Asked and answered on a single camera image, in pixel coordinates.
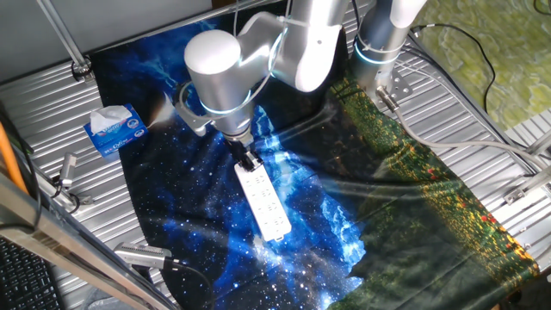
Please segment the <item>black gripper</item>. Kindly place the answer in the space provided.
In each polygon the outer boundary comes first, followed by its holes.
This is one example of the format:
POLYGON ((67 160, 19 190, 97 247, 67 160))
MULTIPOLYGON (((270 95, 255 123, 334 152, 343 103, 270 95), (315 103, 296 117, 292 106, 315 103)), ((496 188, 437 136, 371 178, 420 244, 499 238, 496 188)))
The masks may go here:
POLYGON ((263 165, 263 160, 250 146, 244 146, 240 141, 225 141, 233 159, 245 171, 252 171, 263 165))

